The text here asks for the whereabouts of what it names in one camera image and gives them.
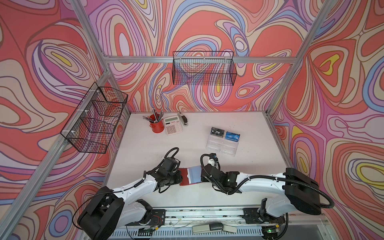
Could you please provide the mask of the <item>red leather card holder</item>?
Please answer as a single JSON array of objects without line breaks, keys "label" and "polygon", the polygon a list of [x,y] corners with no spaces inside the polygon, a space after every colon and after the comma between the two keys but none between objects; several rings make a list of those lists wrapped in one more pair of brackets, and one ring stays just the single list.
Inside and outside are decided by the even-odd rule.
[{"label": "red leather card holder", "polygon": [[180,168],[179,169],[182,176],[182,181],[180,183],[180,186],[189,186],[194,184],[199,184],[202,182],[201,180],[201,173],[202,173],[202,167],[201,166],[195,166],[190,168]]}]

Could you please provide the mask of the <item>clear acrylic card stand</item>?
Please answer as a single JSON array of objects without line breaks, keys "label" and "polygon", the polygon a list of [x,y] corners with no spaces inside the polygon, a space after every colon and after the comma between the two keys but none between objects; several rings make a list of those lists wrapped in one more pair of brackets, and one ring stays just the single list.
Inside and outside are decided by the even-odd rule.
[{"label": "clear acrylic card stand", "polygon": [[223,138],[209,134],[206,148],[234,157],[237,153],[240,140],[238,142],[232,142],[232,141],[226,140],[225,134]]}]

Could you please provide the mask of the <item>blue credit card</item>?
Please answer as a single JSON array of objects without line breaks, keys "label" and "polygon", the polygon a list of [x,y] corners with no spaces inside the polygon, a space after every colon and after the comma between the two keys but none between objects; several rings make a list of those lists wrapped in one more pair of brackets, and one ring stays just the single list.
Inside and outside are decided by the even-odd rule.
[{"label": "blue credit card", "polygon": [[225,139],[232,141],[232,142],[238,142],[240,140],[240,134],[232,133],[232,132],[226,132]]}]

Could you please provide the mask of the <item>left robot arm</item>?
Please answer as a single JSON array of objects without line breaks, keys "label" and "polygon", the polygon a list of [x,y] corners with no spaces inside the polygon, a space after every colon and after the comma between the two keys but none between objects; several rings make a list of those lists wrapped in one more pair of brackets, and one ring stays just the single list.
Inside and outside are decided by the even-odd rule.
[{"label": "left robot arm", "polygon": [[152,206],[142,197],[162,187],[180,184],[179,166],[180,161],[174,156],[166,157],[154,169],[145,171],[139,180],[115,189],[100,188],[81,205],[85,208],[78,217],[73,217],[73,224],[92,240],[106,240],[116,228],[150,222]]}]

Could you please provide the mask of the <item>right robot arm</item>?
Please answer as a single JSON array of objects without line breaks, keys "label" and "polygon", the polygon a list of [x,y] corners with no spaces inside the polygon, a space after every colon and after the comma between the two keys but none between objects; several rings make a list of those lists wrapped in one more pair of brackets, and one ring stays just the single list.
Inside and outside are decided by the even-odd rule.
[{"label": "right robot arm", "polygon": [[250,175],[240,172],[222,172],[218,167],[202,166],[203,181],[210,182],[214,188],[227,195],[248,192],[273,194],[264,198],[255,214],[256,223],[271,223],[290,212],[299,211],[318,216],[322,209],[332,209],[333,199],[319,189],[319,184],[294,168],[286,168],[284,173],[275,175]]}]

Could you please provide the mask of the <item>black VIP credit card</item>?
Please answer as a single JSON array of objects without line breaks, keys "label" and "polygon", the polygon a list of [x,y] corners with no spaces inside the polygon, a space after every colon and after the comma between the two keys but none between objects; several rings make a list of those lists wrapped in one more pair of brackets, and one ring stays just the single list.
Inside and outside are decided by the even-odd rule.
[{"label": "black VIP credit card", "polygon": [[217,136],[220,138],[223,138],[225,134],[225,130],[211,127],[210,135]]}]

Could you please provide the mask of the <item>grey foot pedal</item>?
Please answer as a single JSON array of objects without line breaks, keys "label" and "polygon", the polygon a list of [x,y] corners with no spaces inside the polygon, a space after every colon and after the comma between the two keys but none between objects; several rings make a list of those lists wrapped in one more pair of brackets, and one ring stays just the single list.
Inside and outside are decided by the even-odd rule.
[{"label": "grey foot pedal", "polygon": [[193,234],[205,234],[205,233],[215,233],[215,232],[227,232],[231,234],[237,233],[237,228],[232,226],[227,226],[222,223],[210,223],[205,225],[198,225],[192,227]]}]

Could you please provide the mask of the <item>pink desk calculator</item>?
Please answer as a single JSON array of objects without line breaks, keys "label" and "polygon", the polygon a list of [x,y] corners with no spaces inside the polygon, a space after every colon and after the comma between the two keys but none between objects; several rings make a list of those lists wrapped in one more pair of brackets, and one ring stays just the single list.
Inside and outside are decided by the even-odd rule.
[{"label": "pink desk calculator", "polygon": [[163,119],[166,134],[175,135],[183,132],[183,126],[178,116],[170,116]]}]

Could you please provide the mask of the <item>red metal pen bucket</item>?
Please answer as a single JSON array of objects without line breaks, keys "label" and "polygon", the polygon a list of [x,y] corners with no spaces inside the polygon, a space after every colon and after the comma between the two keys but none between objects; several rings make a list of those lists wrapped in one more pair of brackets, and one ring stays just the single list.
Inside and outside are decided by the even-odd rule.
[{"label": "red metal pen bucket", "polygon": [[156,122],[155,115],[151,115],[150,119],[150,127],[154,133],[159,134],[164,131],[165,127],[162,121]]}]

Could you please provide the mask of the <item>pens and pencils bunch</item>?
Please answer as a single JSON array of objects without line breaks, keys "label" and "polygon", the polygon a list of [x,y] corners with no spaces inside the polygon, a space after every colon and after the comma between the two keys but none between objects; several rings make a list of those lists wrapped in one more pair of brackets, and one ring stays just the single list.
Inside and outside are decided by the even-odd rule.
[{"label": "pens and pencils bunch", "polygon": [[164,117],[164,109],[161,109],[158,113],[157,110],[152,110],[152,115],[150,117],[143,116],[143,120],[146,120],[152,124],[159,123]]}]

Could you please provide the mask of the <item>grey black stapler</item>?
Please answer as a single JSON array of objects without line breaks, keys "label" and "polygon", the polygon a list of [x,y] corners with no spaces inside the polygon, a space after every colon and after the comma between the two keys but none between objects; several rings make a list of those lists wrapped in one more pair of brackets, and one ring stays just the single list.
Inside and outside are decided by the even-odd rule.
[{"label": "grey black stapler", "polygon": [[183,126],[187,127],[189,125],[187,117],[182,112],[178,112],[178,116],[179,116],[180,120],[182,121]]}]

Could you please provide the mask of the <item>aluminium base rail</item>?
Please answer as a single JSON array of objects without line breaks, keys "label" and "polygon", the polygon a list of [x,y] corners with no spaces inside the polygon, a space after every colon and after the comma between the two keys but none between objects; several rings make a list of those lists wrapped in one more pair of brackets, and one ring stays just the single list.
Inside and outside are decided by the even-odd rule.
[{"label": "aluminium base rail", "polygon": [[144,207],[134,203],[123,209],[118,223],[112,229],[124,226],[183,228],[194,225],[220,222],[229,226],[284,224],[286,215],[280,217],[261,216],[260,206],[217,207]]}]

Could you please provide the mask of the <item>aluminium frame post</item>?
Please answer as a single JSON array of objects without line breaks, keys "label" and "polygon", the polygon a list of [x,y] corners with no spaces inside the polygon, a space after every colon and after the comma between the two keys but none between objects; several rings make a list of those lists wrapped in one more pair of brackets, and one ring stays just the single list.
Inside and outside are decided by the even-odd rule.
[{"label": "aluminium frame post", "polygon": [[84,6],[82,5],[81,1],[77,1],[77,0],[71,0],[70,3],[85,32],[85,37],[87,38],[91,49],[94,51],[96,55],[99,66],[103,71],[102,75],[97,80],[98,86],[100,87],[107,86],[107,84],[109,84],[112,88],[122,91],[116,78],[114,77],[111,71],[109,64],[106,62],[105,55],[93,31],[90,19],[85,11]]}]

